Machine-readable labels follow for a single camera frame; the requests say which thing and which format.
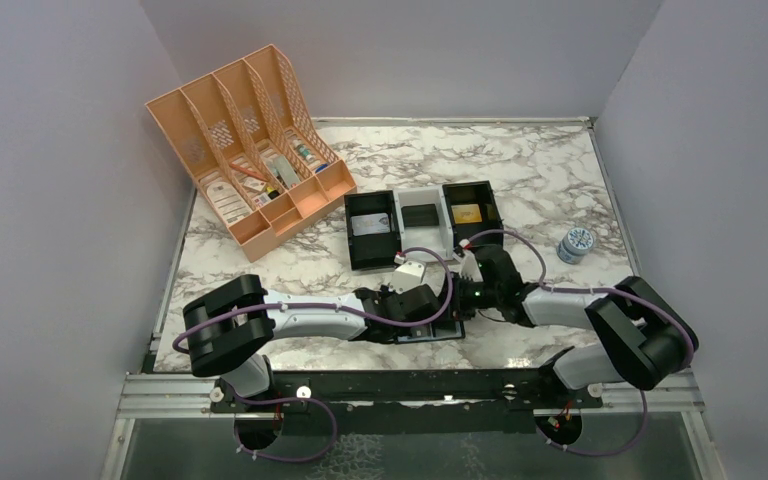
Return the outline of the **black leather card holder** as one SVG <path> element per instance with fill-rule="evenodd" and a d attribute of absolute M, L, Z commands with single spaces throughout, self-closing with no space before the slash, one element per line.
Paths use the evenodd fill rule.
<path fill-rule="evenodd" d="M 395 343 L 411 344 L 460 340 L 465 336 L 464 323 L 461 320 L 435 320 L 425 325 L 401 329 L 395 337 Z"/>

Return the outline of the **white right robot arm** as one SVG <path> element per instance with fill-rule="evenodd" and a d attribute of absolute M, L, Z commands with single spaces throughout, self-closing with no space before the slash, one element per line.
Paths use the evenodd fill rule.
<path fill-rule="evenodd" d="M 556 353 L 539 368 L 539 398 L 560 407 L 591 384 L 626 382 L 650 391 L 689 366 L 695 332 L 641 277 L 614 287 L 575 289 L 526 282 L 500 245 L 456 248 L 462 270 L 453 306 L 462 319 L 484 309 L 524 328 L 563 326 L 595 333 L 597 343 Z"/>

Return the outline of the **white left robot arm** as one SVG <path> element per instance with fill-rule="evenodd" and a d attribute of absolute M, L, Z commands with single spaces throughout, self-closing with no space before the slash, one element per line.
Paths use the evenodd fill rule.
<path fill-rule="evenodd" d="M 268 292 L 257 275 L 242 275 L 189 303 L 186 330 L 173 348 L 188 355 L 196 377 L 220 377 L 250 410 L 273 401 L 269 361 L 260 349 L 272 340 L 325 337 L 393 343 L 413 327 L 441 318 L 452 300 L 453 279 L 439 295 L 421 283 L 402 293 L 358 289 L 338 297 Z"/>

